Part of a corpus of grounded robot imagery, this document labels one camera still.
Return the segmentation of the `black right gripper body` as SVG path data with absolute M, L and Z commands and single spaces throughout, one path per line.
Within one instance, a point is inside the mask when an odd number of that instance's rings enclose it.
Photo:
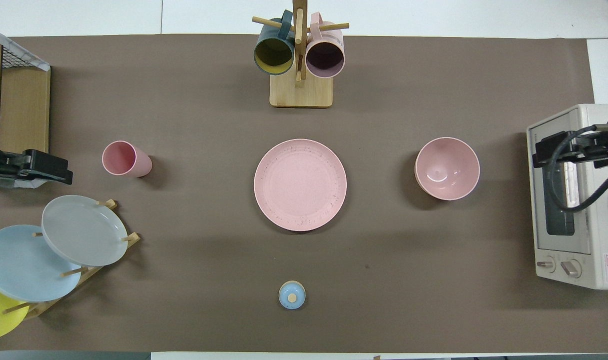
M 593 162 L 594 168 L 608 166 L 608 131 L 582 134 L 570 141 L 569 162 Z

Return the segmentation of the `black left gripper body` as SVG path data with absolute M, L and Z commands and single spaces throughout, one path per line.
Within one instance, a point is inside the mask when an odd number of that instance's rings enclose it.
M 40 187 L 46 182 L 49 178 L 35 171 L 30 154 L 0 150 L 0 187 Z

